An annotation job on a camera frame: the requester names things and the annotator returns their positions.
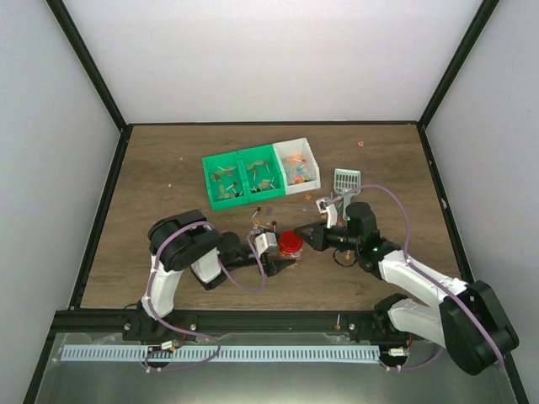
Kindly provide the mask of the light blue slotted scoop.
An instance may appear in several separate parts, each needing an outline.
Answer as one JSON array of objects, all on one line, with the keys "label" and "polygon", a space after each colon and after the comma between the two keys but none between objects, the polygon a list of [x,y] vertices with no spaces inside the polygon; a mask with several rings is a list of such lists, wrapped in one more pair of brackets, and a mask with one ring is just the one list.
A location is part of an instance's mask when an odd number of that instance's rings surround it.
[{"label": "light blue slotted scoop", "polygon": [[343,214],[345,214],[351,199],[360,193],[360,186],[361,172],[359,170],[334,169],[334,192],[342,196]]}]

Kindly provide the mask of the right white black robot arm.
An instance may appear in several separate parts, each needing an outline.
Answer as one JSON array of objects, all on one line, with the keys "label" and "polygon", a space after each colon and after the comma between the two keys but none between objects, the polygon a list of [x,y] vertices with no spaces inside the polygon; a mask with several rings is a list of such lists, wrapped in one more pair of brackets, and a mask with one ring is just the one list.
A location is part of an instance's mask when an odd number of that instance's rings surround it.
[{"label": "right white black robot arm", "polygon": [[350,251],[367,273],[407,291],[381,301],[374,318],[376,333],[385,339],[400,332],[414,334],[446,350],[464,372],[478,375],[516,349],[520,340],[490,285],[467,283],[441,274],[408,256],[383,237],[376,216],[365,202],[346,209],[345,226],[334,220],[297,227],[294,232],[316,251]]}]

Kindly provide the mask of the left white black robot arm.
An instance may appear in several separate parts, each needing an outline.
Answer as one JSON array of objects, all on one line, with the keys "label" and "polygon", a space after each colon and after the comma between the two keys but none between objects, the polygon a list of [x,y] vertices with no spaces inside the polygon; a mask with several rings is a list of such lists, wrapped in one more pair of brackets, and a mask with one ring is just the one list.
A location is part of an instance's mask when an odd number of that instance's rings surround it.
[{"label": "left white black robot arm", "polygon": [[246,289],[258,293],[268,277],[296,263],[294,256],[276,255],[278,237],[265,229],[251,231],[245,242],[232,231],[218,231],[200,210],[191,210],[156,222],[147,234],[151,272],[142,298],[127,316],[127,341],[161,340],[172,330],[174,297],[179,281],[189,270],[205,288],[225,280],[235,283],[232,271],[256,266],[261,285]]}]

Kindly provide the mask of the red round lid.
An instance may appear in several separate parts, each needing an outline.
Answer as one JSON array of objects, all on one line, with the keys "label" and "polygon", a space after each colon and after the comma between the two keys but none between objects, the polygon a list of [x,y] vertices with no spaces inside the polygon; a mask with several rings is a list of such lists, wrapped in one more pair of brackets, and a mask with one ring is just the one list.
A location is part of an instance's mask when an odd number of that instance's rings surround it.
[{"label": "red round lid", "polygon": [[280,234],[278,245],[282,253],[293,254],[301,251],[303,240],[294,231],[289,230]]}]

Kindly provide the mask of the clear plastic cup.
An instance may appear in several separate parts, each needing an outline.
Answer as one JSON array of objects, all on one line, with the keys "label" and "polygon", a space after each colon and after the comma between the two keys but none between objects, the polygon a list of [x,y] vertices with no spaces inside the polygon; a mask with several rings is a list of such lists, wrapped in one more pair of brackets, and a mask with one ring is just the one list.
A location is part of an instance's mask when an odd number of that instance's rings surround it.
[{"label": "clear plastic cup", "polygon": [[302,250],[299,249],[294,252],[288,252],[285,250],[280,250],[280,255],[284,259],[294,259],[296,262],[300,261],[302,259]]}]

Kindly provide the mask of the green candy bin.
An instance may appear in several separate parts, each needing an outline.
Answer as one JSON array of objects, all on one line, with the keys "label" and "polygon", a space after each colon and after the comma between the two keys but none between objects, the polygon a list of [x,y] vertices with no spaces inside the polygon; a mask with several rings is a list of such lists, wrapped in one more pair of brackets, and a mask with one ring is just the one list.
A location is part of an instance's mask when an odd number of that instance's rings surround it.
[{"label": "green candy bin", "polygon": [[236,151],[202,158],[206,191],[214,211],[246,205],[241,159]]},{"label": "green candy bin", "polygon": [[249,203],[286,195],[280,160],[272,145],[242,149],[237,154]]}]

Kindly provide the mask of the white candy bin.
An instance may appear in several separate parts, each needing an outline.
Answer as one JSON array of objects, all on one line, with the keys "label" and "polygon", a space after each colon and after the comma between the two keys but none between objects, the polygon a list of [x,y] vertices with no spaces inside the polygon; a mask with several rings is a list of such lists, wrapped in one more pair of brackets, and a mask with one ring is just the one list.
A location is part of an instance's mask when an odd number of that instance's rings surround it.
[{"label": "white candy bin", "polygon": [[307,138],[277,142],[273,148],[282,171],[286,195],[321,188],[319,166]]}]

